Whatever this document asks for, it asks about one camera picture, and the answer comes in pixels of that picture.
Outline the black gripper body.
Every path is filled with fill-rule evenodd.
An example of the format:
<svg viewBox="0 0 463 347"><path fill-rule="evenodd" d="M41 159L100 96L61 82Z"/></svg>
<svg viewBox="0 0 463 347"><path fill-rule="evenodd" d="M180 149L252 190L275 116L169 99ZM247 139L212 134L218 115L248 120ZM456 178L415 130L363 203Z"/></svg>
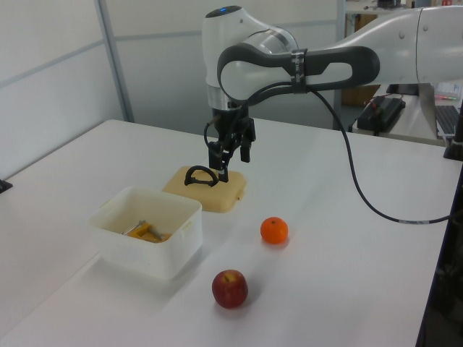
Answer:
<svg viewBox="0 0 463 347"><path fill-rule="evenodd" d="M246 103L227 110L214 108L212 112L213 117L216 118L214 128L218 132L220 142L232 139L241 140L241 136L245 136L251 142L256 140L254 119L249 117L249 108Z"/></svg>

